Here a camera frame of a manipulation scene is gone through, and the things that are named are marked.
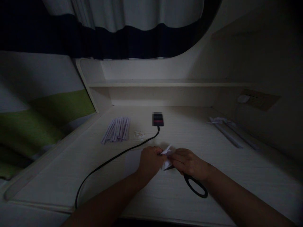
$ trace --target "hand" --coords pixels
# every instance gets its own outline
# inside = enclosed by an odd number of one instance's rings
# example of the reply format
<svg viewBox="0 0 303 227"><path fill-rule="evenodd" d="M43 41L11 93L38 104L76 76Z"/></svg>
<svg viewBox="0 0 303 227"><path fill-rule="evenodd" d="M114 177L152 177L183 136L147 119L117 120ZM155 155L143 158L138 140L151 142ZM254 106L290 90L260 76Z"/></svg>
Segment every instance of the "hand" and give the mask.
<svg viewBox="0 0 303 227"><path fill-rule="evenodd" d="M144 184L148 184L167 160L165 154L159 156L162 151L160 147L146 147L141 152L140 164L136 174Z"/></svg>
<svg viewBox="0 0 303 227"><path fill-rule="evenodd" d="M199 181L205 180L209 175L210 164L200 159L191 150L176 149L169 156L170 162L183 175L186 173Z"/></svg>

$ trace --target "wall outlet plate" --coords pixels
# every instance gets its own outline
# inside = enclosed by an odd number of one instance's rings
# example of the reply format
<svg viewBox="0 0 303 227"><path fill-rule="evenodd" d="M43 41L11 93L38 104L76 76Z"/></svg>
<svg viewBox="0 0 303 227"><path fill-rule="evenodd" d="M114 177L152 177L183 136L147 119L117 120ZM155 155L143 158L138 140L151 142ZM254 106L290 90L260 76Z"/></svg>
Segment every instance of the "wall outlet plate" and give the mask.
<svg viewBox="0 0 303 227"><path fill-rule="evenodd" d="M265 94L259 91L244 89L241 95L250 96L245 103L262 111L269 110L281 97L276 95Z"/></svg>

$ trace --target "white paper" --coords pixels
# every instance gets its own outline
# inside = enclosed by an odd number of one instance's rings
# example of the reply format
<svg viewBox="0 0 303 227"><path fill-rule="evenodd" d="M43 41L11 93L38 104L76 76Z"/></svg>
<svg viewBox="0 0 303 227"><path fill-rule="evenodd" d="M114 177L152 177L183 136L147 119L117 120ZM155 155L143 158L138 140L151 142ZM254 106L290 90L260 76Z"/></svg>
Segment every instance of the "white paper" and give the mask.
<svg viewBox="0 0 303 227"><path fill-rule="evenodd" d="M209 117L210 124L213 124L216 126L217 129L236 147L239 149L243 149L243 147L238 143L238 141L235 140L225 129L223 129L219 124L222 124L222 121L220 119L214 120L213 118Z"/></svg>
<svg viewBox="0 0 303 227"><path fill-rule="evenodd" d="M169 145L164 151L162 151L161 154L166 154L167 156L171 155L173 152L169 149L170 147L171 147L171 145ZM123 178L133 174L139 168L142 150L143 149L131 150L126 154ZM168 168L170 166L171 166L171 163L169 160L167 160L163 164L161 169L165 170L166 168Z"/></svg>
<svg viewBox="0 0 303 227"><path fill-rule="evenodd" d="M127 153L127 155L125 157L123 178L133 174L139 168L142 150L143 149L132 150Z"/></svg>
<svg viewBox="0 0 303 227"><path fill-rule="evenodd" d="M171 144L164 150L164 151L162 151L162 153L161 154L166 154L166 156L168 157L168 156L170 156L173 152L170 150L170 147L171 147ZM161 169L162 170L165 170L165 169L167 169L168 167L170 167L172 164L171 164L171 162L167 159L166 161L165 161L165 163L163 164L163 166L161 167Z"/></svg>
<svg viewBox="0 0 303 227"><path fill-rule="evenodd" d="M240 134L237 130L237 125L232 122L227 120L226 118L215 118L213 119L211 122L208 122L209 124L222 124L222 122L224 122L224 124L226 124L231 130L233 130L242 140L244 140L248 145L250 145L253 149L255 150L260 150L260 148L255 145L253 142L251 142L249 139L245 138L244 136L242 136L242 134Z"/></svg>
<svg viewBox="0 0 303 227"><path fill-rule="evenodd" d="M104 136L101 143L105 144L110 142L121 142L122 140L128 140L130 119L128 117L118 117L113 119Z"/></svg>

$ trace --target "white shelf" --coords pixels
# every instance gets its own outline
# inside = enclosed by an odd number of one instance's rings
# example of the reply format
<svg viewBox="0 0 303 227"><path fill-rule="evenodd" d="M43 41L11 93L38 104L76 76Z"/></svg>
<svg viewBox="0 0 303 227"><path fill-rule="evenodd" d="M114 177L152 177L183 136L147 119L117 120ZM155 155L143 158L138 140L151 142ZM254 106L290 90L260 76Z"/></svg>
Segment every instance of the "white shelf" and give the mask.
<svg viewBox="0 0 303 227"><path fill-rule="evenodd" d="M90 83L89 87L252 87L254 82L229 79L119 79Z"/></svg>

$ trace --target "wooden desk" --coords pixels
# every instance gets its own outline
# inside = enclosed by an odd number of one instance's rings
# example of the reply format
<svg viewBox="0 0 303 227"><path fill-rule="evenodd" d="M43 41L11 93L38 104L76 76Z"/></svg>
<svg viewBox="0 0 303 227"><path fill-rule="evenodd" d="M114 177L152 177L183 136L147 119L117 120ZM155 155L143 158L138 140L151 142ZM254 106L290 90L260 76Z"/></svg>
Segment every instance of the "wooden desk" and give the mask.
<svg viewBox="0 0 303 227"><path fill-rule="evenodd" d="M235 148L215 126L206 124L208 116L222 116L212 108L113 106L103 116L95 116L87 126L76 130L71 135L72 142L69 138L63 140L59 147L23 172L19 180L12 182L6 197L15 203L72 211L82 180L101 163L140 142L134 138L134 131L143 131L146 139L156 134L152 112L163 112L165 126L144 146L165 148L172 144L175 148L188 148L298 223L302 186L277 163L288 171L298 172L298 167L254 139L251 140L262 148L261 151L253 150L237 136L244 149ZM120 116L131 119L129 141L102 145L101 138L111 119ZM49 158L58 149L63 151L56 158ZM90 176L82 187L78 203L119 181L123 176L124 159L125 154ZM33 170L35 165L42 163L41 171ZM234 225L211 196L199 198L175 169L160 170L135 196L122 216L195 225Z"/></svg>

